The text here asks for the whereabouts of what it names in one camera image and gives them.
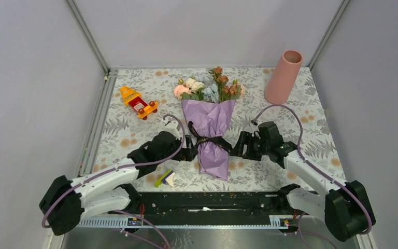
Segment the pink vase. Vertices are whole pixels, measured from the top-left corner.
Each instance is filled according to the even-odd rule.
[[[296,50],[283,53],[265,88],[265,98],[272,104],[283,104],[289,98],[300,71],[303,56]]]

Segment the orange toy car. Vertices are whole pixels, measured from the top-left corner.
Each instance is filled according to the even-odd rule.
[[[141,99],[141,93],[134,91],[129,87],[121,87],[120,92],[125,105],[130,105],[131,108],[138,113],[138,118],[146,120],[147,115],[158,111],[158,103],[150,101],[149,104],[147,104]]]

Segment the gray floor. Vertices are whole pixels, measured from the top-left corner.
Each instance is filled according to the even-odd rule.
[[[345,243],[335,240],[324,223],[311,217],[304,217],[302,230],[320,233],[331,239],[338,248],[359,248],[356,238]],[[166,229],[161,230],[173,249],[177,248],[307,248],[300,236],[283,236],[277,230],[260,229]],[[136,235],[162,245],[162,238],[151,229],[141,229]],[[305,236],[312,248],[333,248],[321,239]],[[155,248],[146,242],[125,237],[118,229],[75,228],[65,236],[62,249],[117,249],[117,248]]]

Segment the purple wrapping paper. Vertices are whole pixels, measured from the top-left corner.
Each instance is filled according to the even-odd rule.
[[[207,103],[197,100],[182,100],[182,110],[187,123],[193,122],[193,127],[200,136],[223,136],[230,125],[235,100],[222,103]],[[207,173],[228,180],[228,153],[212,142],[199,145],[199,173]]]

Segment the white flower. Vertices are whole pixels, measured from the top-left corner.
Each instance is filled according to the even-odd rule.
[[[196,83],[196,80],[192,78],[187,79],[187,81],[185,82],[188,88],[191,88],[194,85],[194,83]]]
[[[203,84],[200,81],[196,81],[192,86],[191,86],[191,90],[192,91],[197,91],[199,88],[205,88],[205,84]]]

